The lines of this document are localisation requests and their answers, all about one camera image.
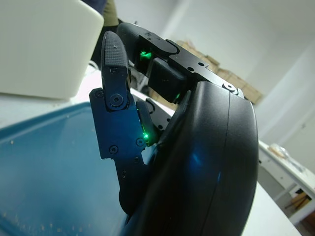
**blue plastic surface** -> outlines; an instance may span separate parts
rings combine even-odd
[[[10,236],[115,236],[126,218],[114,161],[83,103],[0,131],[0,229]]]

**black plastic part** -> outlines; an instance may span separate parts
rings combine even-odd
[[[153,60],[148,85],[167,101],[175,102],[186,87],[186,81],[186,76],[170,67],[166,61],[160,58]]]
[[[177,53],[172,44],[144,28],[130,23],[121,23],[117,28],[117,35],[123,41],[129,60],[136,63],[141,50],[152,49],[157,55],[166,57]]]
[[[103,98],[95,96],[100,90],[102,89],[96,88],[90,93],[100,156],[102,159],[111,158],[115,161],[120,186],[120,204],[124,212],[132,215],[142,198],[149,178],[149,168],[143,163],[141,155],[146,147],[143,131],[131,94],[129,94],[130,104],[127,110],[107,112]],[[139,139],[143,140],[142,145],[137,144]],[[115,154],[110,149],[113,146],[118,149]]]
[[[147,187],[149,167],[141,155],[146,143],[136,105],[129,92],[128,61],[120,38],[106,32],[102,45],[103,89],[90,93],[98,147],[102,159],[115,161],[122,209],[132,215]]]
[[[156,129],[159,130],[159,135],[161,135],[168,126],[171,116],[159,107],[152,99],[147,98],[146,103],[148,110],[150,111],[151,120]]]
[[[155,91],[167,101],[174,102],[174,94],[178,90],[180,91],[177,94],[182,94],[179,97],[179,100],[181,100],[184,94],[188,90],[193,90],[199,81],[209,81],[244,98],[240,89],[236,89],[232,84],[208,70],[206,62],[174,42],[165,41],[154,33],[129,23],[120,24],[118,35],[126,45],[129,59],[135,63],[135,67],[139,71],[149,77],[149,85],[156,86]],[[152,53],[151,60],[140,61],[139,56],[142,51]],[[159,58],[158,65],[156,65],[155,58]],[[187,77],[187,79],[179,87],[177,83],[172,84],[171,82],[168,87],[164,88],[158,85],[163,78],[172,78],[174,75],[177,78]]]
[[[142,124],[142,129],[144,134],[148,135],[148,137],[144,137],[147,146],[151,146],[158,142],[160,131],[158,131],[152,120],[151,116],[145,101],[136,102],[136,106],[138,108],[139,118]]]
[[[122,235],[240,236],[257,181],[251,103],[199,82],[179,125],[158,148],[144,200]]]
[[[104,35],[101,52],[101,71],[105,102],[108,110],[117,111],[128,105],[126,86],[128,59],[124,44],[115,33]]]

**cardboard box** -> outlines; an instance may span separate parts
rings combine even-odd
[[[252,86],[247,84],[244,88],[242,88],[244,97],[251,101],[253,104],[257,104],[257,102],[262,98],[262,94],[254,89]]]

